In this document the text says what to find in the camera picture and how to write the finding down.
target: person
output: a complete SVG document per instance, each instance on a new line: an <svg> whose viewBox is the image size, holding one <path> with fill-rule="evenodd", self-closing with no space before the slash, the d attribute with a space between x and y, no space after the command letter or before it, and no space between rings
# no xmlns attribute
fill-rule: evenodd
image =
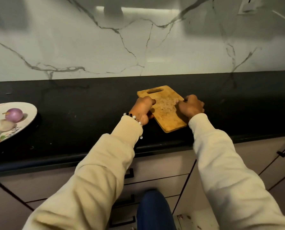
<svg viewBox="0 0 285 230"><path fill-rule="evenodd" d="M138 98L130 113L145 125L155 102L150 97ZM230 137L209 122L204 103L190 95L177 105L189 119L203 189L220 228L285 229L285 216L275 199L259 176L244 165ZM111 134L100 137L69 181L30 215L23 229L105 229L123 189L134 145L142 135L141 125L123 116ZM143 197L137 211L138 230L175 229L167 202L160 195L149 191Z"/></svg>

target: person's left arm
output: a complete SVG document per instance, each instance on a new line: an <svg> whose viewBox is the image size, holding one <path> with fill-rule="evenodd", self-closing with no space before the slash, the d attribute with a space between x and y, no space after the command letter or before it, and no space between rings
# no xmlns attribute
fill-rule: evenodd
<svg viewBox="0 0 285 230"><path fill-rule="evenodd" d="M147 124L153 104L150 97L139 98L130 113ZM111 134L100 137L69 181L30 215L23 230L105 229L141 134L140 124L123 116Z"/></svg>

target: white plate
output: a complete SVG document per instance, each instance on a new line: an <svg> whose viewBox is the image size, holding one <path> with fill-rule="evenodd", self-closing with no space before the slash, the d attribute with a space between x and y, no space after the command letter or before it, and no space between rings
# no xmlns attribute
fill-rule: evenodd
<svg viewBox="0 0 285 230"><path fill-rule="evenodd" d="M21 121L16 123L16 126L13 129L0 132L0 142L22 131L33 121L37 115L37 108L33 104L27 102L8 102L0 104L0 120L5 119L5 114L3 115L3 113L7 112L11 108L21 109L23 112L23 118Z"/></svg>

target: cutting board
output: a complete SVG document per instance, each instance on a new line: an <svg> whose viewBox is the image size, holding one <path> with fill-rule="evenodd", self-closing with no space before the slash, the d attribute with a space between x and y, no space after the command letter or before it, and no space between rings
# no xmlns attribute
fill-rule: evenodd
<svg viewBox="0 0 285 230"><path fill-rule="evenodd" d="M156 100L151 112L164 132L186 127L186 117L176 109L176 100L184 100L167 85L137 92L138 97L150 96Z"/></svg>

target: blue jeans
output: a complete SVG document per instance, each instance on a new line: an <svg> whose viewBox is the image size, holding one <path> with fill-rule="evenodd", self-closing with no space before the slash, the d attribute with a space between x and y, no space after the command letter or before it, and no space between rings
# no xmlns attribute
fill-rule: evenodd
<svg viewBox="0 0 285 230"><path fill-rule="evenodd" d="M158 190L144 194L137 210L137 230L176 230L169 205Z"/></svg>

